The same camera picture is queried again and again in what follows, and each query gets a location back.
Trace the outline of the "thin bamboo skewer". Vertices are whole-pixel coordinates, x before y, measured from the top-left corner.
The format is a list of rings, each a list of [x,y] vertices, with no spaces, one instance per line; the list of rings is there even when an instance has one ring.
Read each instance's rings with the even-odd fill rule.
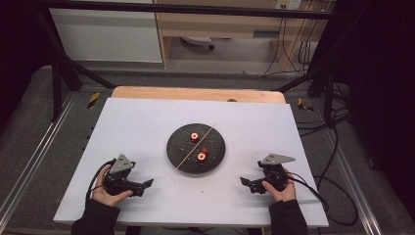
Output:
[[[199,140],[199,142],[196,144],[196,146],[189,152],[189,154],[180,162],[180,164],[175,168],[175,170],[178,170],[184,162],[192,155],[192,153],[199,147],[200,144],[203,143],[205,138],[209,135],[209,133],[214,129],[216,123],[210,127],[210,129],[207,131],[207,133]]]

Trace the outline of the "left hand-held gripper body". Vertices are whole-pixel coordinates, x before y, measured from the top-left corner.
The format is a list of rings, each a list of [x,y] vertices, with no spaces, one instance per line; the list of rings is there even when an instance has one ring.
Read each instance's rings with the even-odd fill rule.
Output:
[[[127,179],[135,162],[131,162],[124,154],[120,154],[107,171],[104,180],[104,189],[110,195],[117,195],[124,191],[143,188],[143,183],[132,182]]]

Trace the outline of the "light wooden desk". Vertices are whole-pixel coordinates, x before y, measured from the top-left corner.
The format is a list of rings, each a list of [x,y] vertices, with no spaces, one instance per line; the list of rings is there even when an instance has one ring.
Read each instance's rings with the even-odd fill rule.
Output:
[[[277,0],[154,0],[156,4],[276,9]],[[298,10],[328,12],[331,0],[301,0]],[[159,33],[168,37],[268,39],[282,71],[294,68],[302,42],[317,42],[327,22],[309,19],[272,19],[219,15],[156,14]]]

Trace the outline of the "person's right hand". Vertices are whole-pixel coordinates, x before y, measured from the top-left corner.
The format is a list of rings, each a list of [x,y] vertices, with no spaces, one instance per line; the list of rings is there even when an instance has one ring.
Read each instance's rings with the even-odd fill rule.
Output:
[[[286,188],[283,191],[278,191],[275,189],[270,183],[267,181],[262,181],[261,184],[264,189],[272,195],[276,202],[289,202],[295,200],[297,198],[296,187],[294,181],[291,179],[292,175],[289,171],[285,168],[285,172],[288,177],[288,182]]]

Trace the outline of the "white cabinet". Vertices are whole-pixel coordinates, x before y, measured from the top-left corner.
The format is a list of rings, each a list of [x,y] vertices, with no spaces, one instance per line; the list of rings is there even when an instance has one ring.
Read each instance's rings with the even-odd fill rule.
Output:
[[[77,61],[160,63],[154,14],[51,9],[66,53]]]

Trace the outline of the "wooden table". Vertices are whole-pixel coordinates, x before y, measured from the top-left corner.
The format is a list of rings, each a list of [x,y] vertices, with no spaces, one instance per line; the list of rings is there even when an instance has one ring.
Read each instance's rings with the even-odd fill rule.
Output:
[[[114,89],[113,98],[165,99],[221,101],[236,99],[238,102],[285,104],[281,92],[250,89],[204,89],[179,87],[119,86]]]

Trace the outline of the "white wall socket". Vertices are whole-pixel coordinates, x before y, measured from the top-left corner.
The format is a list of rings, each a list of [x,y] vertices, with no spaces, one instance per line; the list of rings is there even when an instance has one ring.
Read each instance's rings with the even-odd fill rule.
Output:
[[[276,9],[297,10],[300,7],[301,0],[277,0]]]

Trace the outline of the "black metal frame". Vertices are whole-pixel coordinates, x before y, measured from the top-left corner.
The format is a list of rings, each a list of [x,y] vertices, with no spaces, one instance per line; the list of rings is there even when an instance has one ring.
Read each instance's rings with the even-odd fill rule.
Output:
[[[337,20],[345,16],[342,13],[311,12],[300,10],[266,10],[259,8],[238,8],[201,5],[177,5],[177,4],[147,4],[147,3],[125,3],[125,2],[100,2],[100,1],[74,1],[74,0],[34,0],[32,10],[44,34],[51,45],[53,65],[53,90],[54,90],[54,116],[57,119],[62,111],[62,98],[60,77],[63,78],[70,90],[79,91],[82,87],[76,71],[79,71],[103,85],[114,89],[115,84],[88,70],[69,57],[44,13],[50,8],[92,11],[115,11],[115,12],[139,12],[139,13],[162,13],[162,14],[187,14],[187,15],[219,15],[238,17],[263,17],[263,18],[285,18],[285,19],[313,19],[313,20]]]

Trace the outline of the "white board sheet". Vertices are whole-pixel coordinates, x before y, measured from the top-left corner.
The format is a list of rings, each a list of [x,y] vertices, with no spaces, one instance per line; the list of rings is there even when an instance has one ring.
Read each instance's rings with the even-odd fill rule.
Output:
[[[185,174],[167,158],[168,138],[188,123],[214,127],[225,142],[224,160],[205,175]],[[297,197],[308,226],[327,226],[322,205],[312,194],[315,183],[289,105],[110,98],[54,219],[71,224],[81,218],[97,169],[126,155],[136,163],[129,180],[153,184],[143,196],[119,204],[118,223],[265,227],[272,197],[251,193],[241,180],[261,178],[257,163],[270,153],[291,157],[285,167],[305,180]]]

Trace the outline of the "white chair leg with caster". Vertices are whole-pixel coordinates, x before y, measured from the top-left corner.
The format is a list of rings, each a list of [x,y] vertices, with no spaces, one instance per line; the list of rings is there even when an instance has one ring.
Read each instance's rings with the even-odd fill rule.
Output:
[[[214,45],[209,37],[182,37],[182,40],[193,45],[207,47],[209,50],[214,49]]]

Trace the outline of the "black curtain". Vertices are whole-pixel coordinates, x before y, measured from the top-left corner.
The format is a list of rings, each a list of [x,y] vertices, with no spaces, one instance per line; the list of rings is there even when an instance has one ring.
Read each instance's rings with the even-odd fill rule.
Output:
[[[47,45],[30,0],[0,0],[0,131],[31,76],[49,64]]]
[[[349,86],[367,151],[415,220],[415,0],[337,0],[316,54],[337,40],[335,80]]]

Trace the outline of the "yellow black striped tape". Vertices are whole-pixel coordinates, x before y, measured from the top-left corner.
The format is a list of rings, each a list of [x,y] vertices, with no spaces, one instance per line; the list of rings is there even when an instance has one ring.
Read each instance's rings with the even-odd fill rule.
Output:
[[[298,108],[300,110],[306,110],[308,112],[314,112],[314,109],[312,107],[308,107],[304,104],[303,99],[302,98],[298,98]]]
[[[99,96],[100,96],[100,92],[95,92],[95,93],[92,94],[92,96],[91,96],[91,98],[88,102],[87,109],[93,109],[94,108]]]

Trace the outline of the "person's left hand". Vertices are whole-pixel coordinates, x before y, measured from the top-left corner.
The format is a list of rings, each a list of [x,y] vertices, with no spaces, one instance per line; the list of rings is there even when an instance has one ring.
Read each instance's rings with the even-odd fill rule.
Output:
[[[92,192],[92,198],[106,206],[115,207],[118,203],[125,200],[129,196],[132,195],[131,190],[124,191],[117,195],[110,195],[103,187],[103,183],[105,180],[105,175],[107,171],[111,168],[109,164],[107,164],[98,174],[96,179],[95,189]]]

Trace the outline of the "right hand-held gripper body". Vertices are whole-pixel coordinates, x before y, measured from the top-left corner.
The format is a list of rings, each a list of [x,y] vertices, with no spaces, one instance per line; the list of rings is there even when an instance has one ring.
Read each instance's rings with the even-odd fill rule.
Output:
[[[288,183],[287,172],[283,168],[284,163],[293,162],[295,158],[268,154],[263,160],[258,161],[258,166],[263,169],[264,180],[270,183],[277,191],[282,192]]]

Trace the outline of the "aluminium rail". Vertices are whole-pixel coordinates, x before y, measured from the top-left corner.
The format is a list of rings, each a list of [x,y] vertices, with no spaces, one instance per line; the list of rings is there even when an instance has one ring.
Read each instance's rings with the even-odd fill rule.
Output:
[[[357,177],[354,175],[350,164],[346,159],[340,140],[333,129],[326,129],[325,134],[331,146],[335,148],[335,157],[339,171],[345,181],[348,192],[356,203],[360,221],[367,235],[382,235],[382,229],[378,220],[371,210],[371,207],[360,187]]]
[[[47,131],[37,145],[34,153],[31,155],[28,163],[23,169],[23,172],[20,174],[17,182],[14,184],[14,187],[7,196],[5,202],[0,207],[0,220],[5,220],[8,216],[13,214],[17,204],[23,196],[25,188],[29,184],[33,174],[37,171],[37,168],[41,164],[50,145],[52,144],[55,136],[57,135],[64,120],[66,119],[76,96],[77,94],[73,92],[68,95],[64,101],[62,112],[58,115],[57,119],[52,121],[48,126]]]

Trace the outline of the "black speckled round plate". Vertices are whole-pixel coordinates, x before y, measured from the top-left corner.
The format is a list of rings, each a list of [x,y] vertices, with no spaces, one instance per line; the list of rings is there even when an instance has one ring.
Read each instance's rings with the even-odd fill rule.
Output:
[[[177,167],[209,129],[210,126],[203,123],[190,123],[176,129],[170,135],[166,144],[166,153],[171,164]],[[197,141],[191,140],[193,132],[199,134]],[[207,148],[208,154],[203,162],[199,162],[197,156],[202,148]],[[209,173],[222,163],[225,153],[225,140],[214,128],[178,170],[193,175]]]

